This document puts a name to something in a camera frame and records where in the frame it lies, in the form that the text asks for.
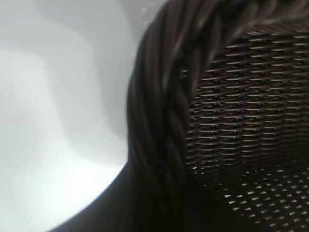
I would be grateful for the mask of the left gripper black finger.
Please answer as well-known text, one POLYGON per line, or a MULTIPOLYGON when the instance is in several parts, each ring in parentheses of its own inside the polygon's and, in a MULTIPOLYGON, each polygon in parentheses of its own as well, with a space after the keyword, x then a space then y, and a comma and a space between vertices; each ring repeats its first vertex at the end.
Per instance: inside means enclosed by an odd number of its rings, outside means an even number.
POLYGON ((85 209, 53 232, 149 232, 145 215, 138 215, 134 195, 147 184, 148 173, 125 165, 113 182, 85 209))

